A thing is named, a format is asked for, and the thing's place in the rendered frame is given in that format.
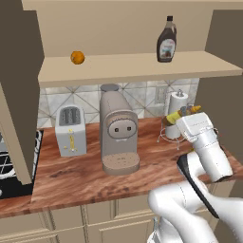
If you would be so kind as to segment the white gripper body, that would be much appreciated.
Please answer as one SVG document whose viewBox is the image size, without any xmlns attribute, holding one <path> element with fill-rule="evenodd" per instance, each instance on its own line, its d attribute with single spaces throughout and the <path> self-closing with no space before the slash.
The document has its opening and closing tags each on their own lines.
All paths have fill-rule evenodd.
<svg viewBox="0 0 243 243">
<path fill-rule="evenodd" d="M 214 128 L 208 115 L 204 112 L 184 116 L 176 121 L 176 126 L 187 141 L 194 141 L 199 134 Z"/>
</svg>

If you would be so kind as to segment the brown cabinet door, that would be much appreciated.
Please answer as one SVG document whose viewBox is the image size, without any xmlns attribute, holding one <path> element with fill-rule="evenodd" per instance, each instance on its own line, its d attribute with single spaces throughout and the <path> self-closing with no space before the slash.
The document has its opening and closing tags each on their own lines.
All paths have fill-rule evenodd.
<svg viewBox="0 0 243 243">
<path fill-rule="evenodd" d="M 206 50 L 243 69 L 243 9 L 215 10 Z M 199 80 L 196 104 L 219 131 L 219 140 L 243 163 L 243 74 Z"/>
<path fill-rule="evenodd" d="M 24 184 L 32 182 L 43 60 L 36 12 L 21 0 L 0 0 L 0 132 Z"/>
</svg>

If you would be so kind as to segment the brown syrup bottle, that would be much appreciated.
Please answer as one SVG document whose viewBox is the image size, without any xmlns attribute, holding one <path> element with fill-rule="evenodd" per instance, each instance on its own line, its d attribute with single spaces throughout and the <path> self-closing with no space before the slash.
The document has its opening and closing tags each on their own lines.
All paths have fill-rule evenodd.
<svg viewBox="0 0 243 243">
<path fill-rule="evenodd" d="M 157 41 L 157 59 L 160 63 L 170 63 L 177 47 L 177 27 L 173 23 L 173 16 L 167 17 L 163 32 Z"/>
</svg>

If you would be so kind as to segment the white paper towel roll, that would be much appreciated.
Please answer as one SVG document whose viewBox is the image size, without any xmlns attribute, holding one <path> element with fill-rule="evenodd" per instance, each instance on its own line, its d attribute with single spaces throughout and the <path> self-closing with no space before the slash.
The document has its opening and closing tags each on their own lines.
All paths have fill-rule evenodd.
<svg viewBox="0 0 243 243">
<path fill-rule="evenodd" d="M 188 95 L 181 89 L 178 92 L 173 92 L 170 96 L 168 113 L 174 113 L 178 111 L 182 106 L 186 106 L 187 99 Z M 172 125 L 165 128 L 165 135 L 168 139 L 173 140 L 180 137 L 180 132 L 175 125 Z"/>
</svg>

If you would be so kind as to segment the yellow banana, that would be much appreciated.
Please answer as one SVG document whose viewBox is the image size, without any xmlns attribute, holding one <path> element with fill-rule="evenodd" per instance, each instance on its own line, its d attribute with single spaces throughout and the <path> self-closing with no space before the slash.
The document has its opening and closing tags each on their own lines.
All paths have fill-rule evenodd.
<svg viewBox="0 0 243 243">
<path fill-rule="evenodd" d="M 193 108 L 194 108 L 194 114 L 201 110 L 200 105 L 193 106 Z M 180 109 L 178 111 L 171 113 L 171 114 L 166 116 L 166 120 L 168 122 L 170 122 L 171 124 L 175 124 L 176 120 L 178 120 L 180 118 L 181 118 Z"/>
</svg>

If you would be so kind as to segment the beige coffee machine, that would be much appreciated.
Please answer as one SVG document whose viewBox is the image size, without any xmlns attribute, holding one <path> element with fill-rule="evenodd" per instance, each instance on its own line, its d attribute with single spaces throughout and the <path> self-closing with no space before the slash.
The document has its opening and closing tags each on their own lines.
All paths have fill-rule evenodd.
<svg viewBox="0 0 243 243">
<path fill-rule="evenodd" d="M 103 170 L 111 176 L 140 169 L 138 115 L 116 84 L 103 84 L 100 99 L 100 146 Z"/>
</svg>

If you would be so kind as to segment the beige drawer front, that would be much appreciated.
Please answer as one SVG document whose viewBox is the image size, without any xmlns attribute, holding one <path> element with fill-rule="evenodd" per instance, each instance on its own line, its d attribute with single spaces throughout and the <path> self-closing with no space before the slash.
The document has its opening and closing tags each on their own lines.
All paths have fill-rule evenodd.
<svg viewBox="0 0 243 243">
<path fill-rule="evenodd" d="M 114 205 L 112 201 L 87 204 L 85 209 L 89 224 L 110 221 L 114 218 Z"/>
<path fill-rule="evenodd" d="M 49 213 L 55 230 L 70 229 L 83 225 L 80 206 L 51 210 Z"/>
<path fill-rule="evenodd" d="M 114 202 L 115 218 L 129 217 L 130 215 L 144 215 L 150 212 L 147 195 L 117 199 Z"/>
</svg>

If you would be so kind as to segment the white grey toaster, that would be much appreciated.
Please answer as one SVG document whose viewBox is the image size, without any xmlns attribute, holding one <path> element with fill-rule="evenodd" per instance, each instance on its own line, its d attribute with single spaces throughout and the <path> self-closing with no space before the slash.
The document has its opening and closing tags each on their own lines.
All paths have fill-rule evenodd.
<svg viewBox="0 0 243 243">
<path fill-rule="evenodd" d="M 61 106 L 56 114 L 55 135 L 62 157 L 84 155 L 87 151 L 84 110 L 75 104 Z"/>
</svg>

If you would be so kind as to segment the orange fruit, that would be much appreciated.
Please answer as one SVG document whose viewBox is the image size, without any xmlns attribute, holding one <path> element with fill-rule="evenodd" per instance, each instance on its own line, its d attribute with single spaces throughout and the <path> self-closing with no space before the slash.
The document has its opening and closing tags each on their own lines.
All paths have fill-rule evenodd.
<svg viewBox="0 0 243 243">
<path fill-rule="evenodd" d="M 81 51 L 73 51 L 70 55 L 71 62 L 80 65 L 84 62 L 85 56 Z"/>
</svg>

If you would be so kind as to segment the black hob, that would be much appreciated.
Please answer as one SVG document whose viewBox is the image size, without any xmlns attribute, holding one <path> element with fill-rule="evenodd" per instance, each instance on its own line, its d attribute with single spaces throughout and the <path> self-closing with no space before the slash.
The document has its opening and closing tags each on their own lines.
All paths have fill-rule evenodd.
<svg viewBox="0 0 243 243">
<path fill-rule="evenodd" d="M 18 180 L 13 164 L 10 160 L 9 153 L 1 149 L 4 146 L 4 141 L 0 142 L 0 199 L 29 196 L 32 194 L 40 149 L 42 145 L 43 130 L 36 131 L 35 149 L 33 158 L 32 182 L 23 184 Z"/>
</svg>

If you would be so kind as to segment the white wall outlet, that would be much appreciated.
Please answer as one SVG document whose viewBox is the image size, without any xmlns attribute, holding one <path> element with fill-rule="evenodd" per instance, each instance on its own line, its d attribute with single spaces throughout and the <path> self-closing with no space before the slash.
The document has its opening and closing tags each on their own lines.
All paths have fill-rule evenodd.
<svg viewBox="0 0 243 243">
<path fill-rule="evenodd" d="M 155 103 L 164 103 L 165 96 L 166 96 L 166 87 L 157 86 L 156 95 L 155 95 Z"/>
</svg>

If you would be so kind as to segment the beige open wall cabinet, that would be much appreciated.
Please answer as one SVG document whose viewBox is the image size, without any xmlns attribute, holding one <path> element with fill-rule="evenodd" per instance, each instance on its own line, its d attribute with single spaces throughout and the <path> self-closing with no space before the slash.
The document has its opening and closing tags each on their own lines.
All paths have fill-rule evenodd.
<svg viewBox="0 0 243 243">
<path fill-rule="evenodd" d="M 238 76 L 242 69 L 205 50 L 215 10 L 243 0 L 22 0 L 37 13 L 44 61 L 41 87 Z M 167 17 L 177 27 L 170 63 L 157 59 Z M 84 62 L 70 55 L 81 51 Z"/>
</svg>

